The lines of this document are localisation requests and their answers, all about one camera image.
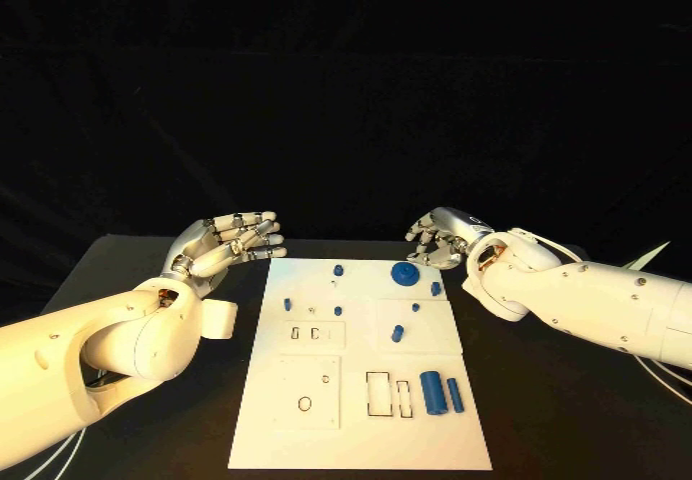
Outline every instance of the mounting hole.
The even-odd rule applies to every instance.
[[[300,411],[307,412],[311,406],[313,406],[313,401],[310,400],[310,397],[301,397],[298,400]]]

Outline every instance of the blue cylinder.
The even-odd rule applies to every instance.
[[[392,342],[399,343],[402,335],[404,335],[404,327],[401,325],[396,325],[393,327]]]
[[[392,267],[392,279],[404,287],[415,285],[421,278],[421,272],[412,263],[399,262]]]
[[[442,381],[435,371],[421,373],[422,397],[428,415],[447,413],[447,400],[444,399]]]
[[[430,293],[434,297],[437,297],[442,293],[442,287],[440,285],[440,282],[432,282],[432,285],[430,286]]]
[[[454,405],[454,411],[457,413],[461,413],[464,411],[464,404],[461,403],[461,395],[458,394],[458,385],[455,378],[447,379],[447,387],[450,389],[450,397],[451,403]]]

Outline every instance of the black background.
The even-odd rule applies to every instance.
[[[692,15],[559,7],[6,2],[6,319],[105,233],[267,209],[398,240],[448,205],[614,264],[672,240],[689,278]]]

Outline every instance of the blue knob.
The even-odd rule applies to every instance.
[[[392,278],[399,285],[409,287],[418,282],[421,272],[412,263],[399,262],[392,267]]]
[[[393,327],[392,342],[399,343],[402,335],[404,335],[404,327],[401,325],[396,325]]]

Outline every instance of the white robotic arm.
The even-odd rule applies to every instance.
[[[435,208],[411,227],[421,234],[409,261],[453,268],[467,256],[463,288],[500,318],[532,311],[555,329],[621,352],[692,369],[692,285],[582,262],[562,246],[522,229],[494,232],[464,212]],[[438,250],[425,253],[432,238]],[[539,240],[574,263],[562,265]]]
[[[231,338],[238,306],[202,300],[229,265],[285,256],[274,212],[196,221],[161,276],[0,328],[0,470],[177,376],[200,336]],[[86,386],[79,358],[117,381]]]

